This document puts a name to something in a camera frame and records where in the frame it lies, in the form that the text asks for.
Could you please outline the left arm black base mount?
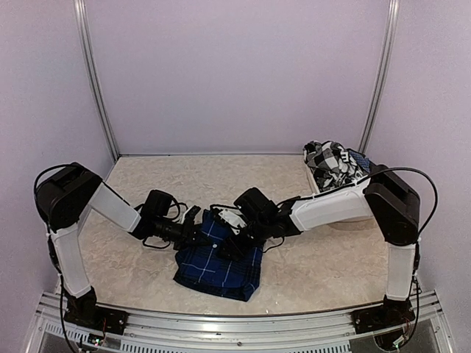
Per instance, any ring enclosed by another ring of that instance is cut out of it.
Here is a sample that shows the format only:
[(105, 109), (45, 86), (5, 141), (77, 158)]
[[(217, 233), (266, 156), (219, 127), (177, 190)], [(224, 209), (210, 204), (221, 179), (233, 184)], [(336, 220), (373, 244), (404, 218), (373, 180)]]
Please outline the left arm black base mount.
[(127, 325), (129, 314), (123, 310), (111, 309), (107, 307), (96, 306), (91, 316), (79, 316), (72, 309), (65, 312), (64, 320), (67, 323), (75, 324), (78, 327), (123, 335)]

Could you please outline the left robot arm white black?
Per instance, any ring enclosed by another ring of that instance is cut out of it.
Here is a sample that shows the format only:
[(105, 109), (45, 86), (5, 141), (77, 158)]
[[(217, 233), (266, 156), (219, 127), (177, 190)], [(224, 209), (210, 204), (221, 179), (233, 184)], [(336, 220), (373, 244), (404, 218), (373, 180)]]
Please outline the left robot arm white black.
[(36, 210), (46, 227), (49, 256), (60, 276), (67, 307), (64, 321), (83, 327), (116, 322), (123, 327), (127, 313), (97, 304), (96, 291), (85, 270), (79, 237), (90, 213), (145, 243), (160, 238), (175, 250), (196, 243), (200, 207), (179, 203), (171, 194), (151, 190), (133, 207), (98, 174), (74, 162), (41, 171), (33, 184)]

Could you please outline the blue plaid long sleeve shirt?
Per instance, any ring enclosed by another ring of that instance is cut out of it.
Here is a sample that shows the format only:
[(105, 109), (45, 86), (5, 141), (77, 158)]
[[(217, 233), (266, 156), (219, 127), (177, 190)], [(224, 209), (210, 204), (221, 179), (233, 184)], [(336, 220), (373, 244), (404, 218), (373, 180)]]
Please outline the blue plaid long sleeve shirt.
[(188, 247), (175, 254), (174, 281), (201, 293), (248, 302), (260, 285), (263, 248), (251, 249), (239, 261), (218, 257), (219, 247), (230, 230), (208, 210), (202, 215), (202, 235), (208, 245)]

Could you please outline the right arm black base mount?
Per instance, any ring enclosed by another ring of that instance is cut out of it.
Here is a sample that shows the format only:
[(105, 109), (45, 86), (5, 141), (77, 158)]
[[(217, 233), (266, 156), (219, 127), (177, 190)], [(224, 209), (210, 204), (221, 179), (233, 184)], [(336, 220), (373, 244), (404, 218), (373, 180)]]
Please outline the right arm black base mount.
[(382, 304), (367, 309), (354, 310), (351, 313), (355, 333), (357, 335), (374, 332), (389, 327), (414, 321), (416, 316), (411, 307), (387, 307)]

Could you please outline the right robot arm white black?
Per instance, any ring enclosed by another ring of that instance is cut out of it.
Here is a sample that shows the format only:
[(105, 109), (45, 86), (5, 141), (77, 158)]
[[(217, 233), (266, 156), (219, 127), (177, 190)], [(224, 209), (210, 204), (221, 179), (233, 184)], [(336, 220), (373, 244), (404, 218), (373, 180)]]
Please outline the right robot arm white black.
[(233, 233), (218, 256), (239, 261), (270, 238), (301, 235), (320, 226), (372, 220), (388, 249), (386, 292), (382, 303), (353, 312), (357, 330), (390, 327), (418, 318), (411, 290), (419, 265), (420, 198), (392, 170), (381, 166), (362, 180), (310, 196), (274, 203), (258, 188), (243, 192), (234, 202)]

